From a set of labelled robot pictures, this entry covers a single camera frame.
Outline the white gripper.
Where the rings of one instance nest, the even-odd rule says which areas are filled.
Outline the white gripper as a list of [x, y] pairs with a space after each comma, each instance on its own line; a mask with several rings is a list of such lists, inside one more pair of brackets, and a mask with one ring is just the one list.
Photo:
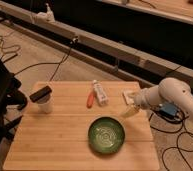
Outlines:
[[137, 92], [134, 97], [134, 104], [126, 108], [121, 114], [123, 118], [128, 118], [136, 115], [141, 109], [150, 109], [152, 107], [152, 91], [150, 88], [144, 88]]

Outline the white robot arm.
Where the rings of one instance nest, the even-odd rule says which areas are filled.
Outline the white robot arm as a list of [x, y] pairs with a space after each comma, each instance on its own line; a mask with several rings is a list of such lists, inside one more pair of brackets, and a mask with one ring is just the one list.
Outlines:
[[132, 94], [133, 103], [121, 114], [123, 118], [131, 117], [140, 109], [153, 109], [169, 102], [181, 111], [188, 113], [193, 120], [193, 94], [190, 86], [176, 78], [165, 78], [158, 85], [141, 89]]

